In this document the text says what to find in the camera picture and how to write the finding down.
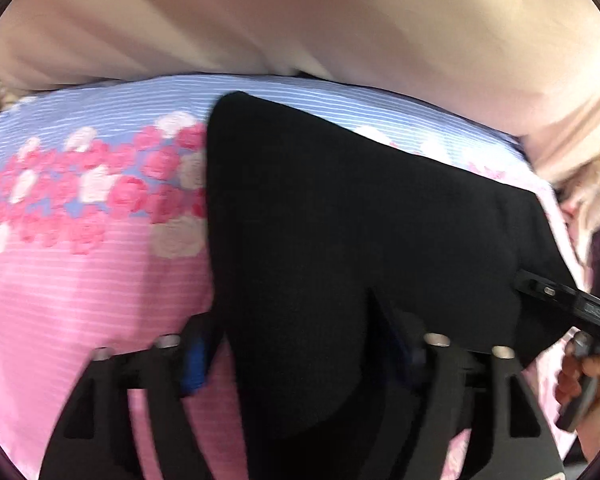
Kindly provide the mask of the black pants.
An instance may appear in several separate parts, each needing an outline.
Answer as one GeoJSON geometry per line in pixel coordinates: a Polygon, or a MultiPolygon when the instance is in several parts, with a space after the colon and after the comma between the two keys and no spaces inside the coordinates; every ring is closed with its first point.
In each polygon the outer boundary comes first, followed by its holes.
{"type": "Polygon", "coordinates": [[[536,196],[245,93],[207,127],[213,310],[253,479],[389,476],[389,312],[524,369],[568,330],[514,289],[569,272],[536,196]]]}

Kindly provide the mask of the pink rose bed sheet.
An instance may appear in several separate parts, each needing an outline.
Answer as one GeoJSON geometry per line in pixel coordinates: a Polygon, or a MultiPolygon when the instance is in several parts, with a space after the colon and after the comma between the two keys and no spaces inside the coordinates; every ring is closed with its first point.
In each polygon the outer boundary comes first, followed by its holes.
{"type": "Polygon", "coordinates": [[[209,307],[204,126],[233,91],[535,193],[582,278],[555,194],[520,143],[405,96],[230,75],[27,96],[0,113],[0,445],[23,477],[40,473],[94,349],[143,349],[209,307]]]}

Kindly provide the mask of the beige curtain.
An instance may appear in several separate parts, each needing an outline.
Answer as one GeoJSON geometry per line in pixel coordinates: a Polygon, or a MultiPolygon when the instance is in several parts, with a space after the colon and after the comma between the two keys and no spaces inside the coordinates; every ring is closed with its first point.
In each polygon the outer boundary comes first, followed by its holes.
{"type": "Polygon", "coordinates": [[[600,125],[592,0],[12,0],[19,90],[175,73],[306,73],[528,134],[600,125]]]}

